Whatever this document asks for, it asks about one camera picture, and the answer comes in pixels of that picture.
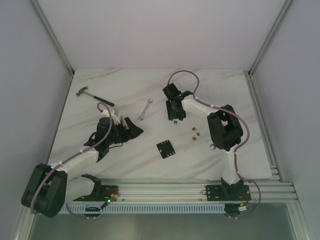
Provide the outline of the black fuse box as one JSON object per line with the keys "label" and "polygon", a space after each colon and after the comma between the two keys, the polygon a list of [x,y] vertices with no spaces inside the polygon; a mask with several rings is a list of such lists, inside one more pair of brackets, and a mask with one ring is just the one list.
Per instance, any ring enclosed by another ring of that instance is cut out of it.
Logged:
{"label": "black fuse box", "polygon": [[176,154],[173,145],[169,140],[162,141],[156,145],[162,159],[166,159]]}

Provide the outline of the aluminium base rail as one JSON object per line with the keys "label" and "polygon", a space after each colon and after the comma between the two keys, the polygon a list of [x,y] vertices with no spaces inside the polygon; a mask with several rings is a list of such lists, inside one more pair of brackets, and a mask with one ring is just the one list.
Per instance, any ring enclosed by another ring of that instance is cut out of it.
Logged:
{"label": "aluminium base rail", "polygon": [[241,204],[296,202],[298,196],[292,183],[274,180],[244,182],[250,190],[249,201],[208,201],[205,186],[222,185],[216,180],[177,179],[101,179],[101,185],[118,186],[118,194],[108,201],[72,201],[78,203],[98,203],[100,210],[116,201],[130,204],[194,204],[197,201],[224,204],[231,209]]}

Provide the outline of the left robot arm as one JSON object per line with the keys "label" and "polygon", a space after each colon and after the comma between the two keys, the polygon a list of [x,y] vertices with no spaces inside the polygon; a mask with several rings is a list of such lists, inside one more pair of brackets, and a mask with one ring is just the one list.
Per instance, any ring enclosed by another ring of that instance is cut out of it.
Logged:
{"label": "left robot arm", "polygon": [[102,117],[84,150],[58,163],[38,164],[22,194],[21,204],[33,214],[52,218],[72,201],[105,200],[101,179],[85,170],[101,161],[111,146],[126,143],[144,132],[129,117],[124,120],[126,125]]}

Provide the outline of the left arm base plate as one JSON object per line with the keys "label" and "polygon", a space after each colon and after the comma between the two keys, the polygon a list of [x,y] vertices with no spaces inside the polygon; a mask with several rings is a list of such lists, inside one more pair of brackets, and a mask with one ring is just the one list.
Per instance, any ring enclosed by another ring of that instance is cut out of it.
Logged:
{"label": "left arm base plate", "polygon": [[95,187],[90,195],[76,198],[74,202],[105,202],[115,197],[118,191],[118,185],[101,185],[100,187]]}

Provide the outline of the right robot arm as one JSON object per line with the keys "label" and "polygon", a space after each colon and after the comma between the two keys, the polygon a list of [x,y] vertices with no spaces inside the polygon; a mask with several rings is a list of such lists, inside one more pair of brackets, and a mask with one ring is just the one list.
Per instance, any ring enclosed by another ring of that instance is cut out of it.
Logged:
{"label": "right robot arm", "polygon": [[243,129],[233,107],[218,107],[206,103],[191,91],[181,92],[173,83],[165,86],[162,91],[167,98],[169,120],[182,121],[187,113],[207,119],[212,144],[220,150],[223,163],[221,193],[228,200],[234,199],[243,187],[244,181],[239,174],[236,153],[242,142]]}

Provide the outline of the silver wrench centre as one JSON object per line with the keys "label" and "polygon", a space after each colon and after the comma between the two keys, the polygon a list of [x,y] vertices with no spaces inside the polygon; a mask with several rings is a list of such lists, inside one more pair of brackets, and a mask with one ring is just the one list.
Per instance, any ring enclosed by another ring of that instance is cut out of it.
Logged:
{"label": "silver wrench centre", "polygon": [[153,103],[153,100],[151,98],[149,98],[147,100],[147,103],[142,111],[142,113],[137,117],[137,120],[142,121],[144,119],[145,113],[148,110],[149,106]]}

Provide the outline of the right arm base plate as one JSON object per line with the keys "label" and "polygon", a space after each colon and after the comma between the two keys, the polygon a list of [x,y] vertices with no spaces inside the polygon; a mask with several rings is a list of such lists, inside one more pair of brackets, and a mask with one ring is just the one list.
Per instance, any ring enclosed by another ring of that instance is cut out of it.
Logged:
{"label": "right arm base plate", "polygon": [[208,201],[213,202],[240,202],[250,201],[252,199],[248,185],[224,186],[224,185],[206,185],[205,195]]}

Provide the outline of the black handled hammer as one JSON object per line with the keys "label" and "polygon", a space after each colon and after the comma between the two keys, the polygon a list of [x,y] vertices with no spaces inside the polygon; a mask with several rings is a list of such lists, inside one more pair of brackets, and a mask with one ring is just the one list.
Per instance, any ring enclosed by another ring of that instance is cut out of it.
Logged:
{"label": "black handled hammer", "polygon": [[113,102],[110,102],[110,101],[108,101],[108,100],[105,100],[105,99],[103,99],[103,98],[101,98],[101,97],[98,97],[98,96],[96,96],[96,95],[93,95],[93,94],[89,93],[89,92],[87,91],[88,89],[89,89],[88,86],[82,87],[81,89],[78,90],[78,92],[76,93],[76,96],[79,97],[80,95],[85,94],[85,95],[87,95],[87,96],[89,96],[89,97],[91,97],[91,98],[93,98],[93,99],[96,99],[97,101],[100,101],[100,102],[102,102],[102,103],[105,103],[105,104],[107,104],[107,105],[109,105],[109,106],[111,106],[111,107],[114,107],[114,106],[115,106],[115,104],[114,104]]}

